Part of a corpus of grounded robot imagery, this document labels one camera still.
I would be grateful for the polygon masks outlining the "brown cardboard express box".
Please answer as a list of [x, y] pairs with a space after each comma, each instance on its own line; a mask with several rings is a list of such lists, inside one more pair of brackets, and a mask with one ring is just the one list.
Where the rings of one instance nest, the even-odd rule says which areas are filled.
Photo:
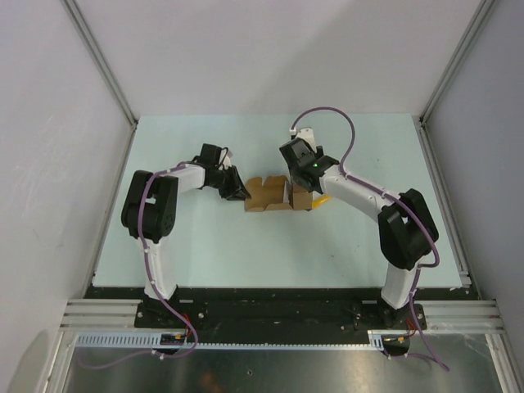
[[254, 177], [246, 181], [251, 197], [244, 201], [245, 212], [311, 210], [313, 194], [294, 184], [286, 175]]

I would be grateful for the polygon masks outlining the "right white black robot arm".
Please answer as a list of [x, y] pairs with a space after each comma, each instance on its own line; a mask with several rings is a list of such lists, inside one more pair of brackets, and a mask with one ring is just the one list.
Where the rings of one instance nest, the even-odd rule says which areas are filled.
[[414, 298], [420, 269], [440, 263], [439, 233], [423, 195], [412, 188], [394, 194], [354, 176], [302, 138], [293, 138], [279, 151], [294, 183], [344, 201], [377, 223], [380, 249], [388, 262], [381, 291], [384, 303], [377, 317], [384, 327], [397, 328], [407, 319], [405, 305]]

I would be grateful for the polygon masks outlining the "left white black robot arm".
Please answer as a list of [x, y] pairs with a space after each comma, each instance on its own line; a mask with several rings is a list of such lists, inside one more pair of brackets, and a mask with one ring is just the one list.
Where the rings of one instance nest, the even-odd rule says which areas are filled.
[[174, 326], [181, 317], [180, 306], [171, 301], [177, 289], [174, 273], [161, 256], [162, 240], [175, 225], [178, 197], [192, 190], [211, 187], [227, 201], [251, 197], [227, 147], [203, 144], [198, 155], [158, 172], [134, 172], [120, 215], [143, 253], [147, 284], [145, 294], [158, 300], [152, 317], [163, 327]]

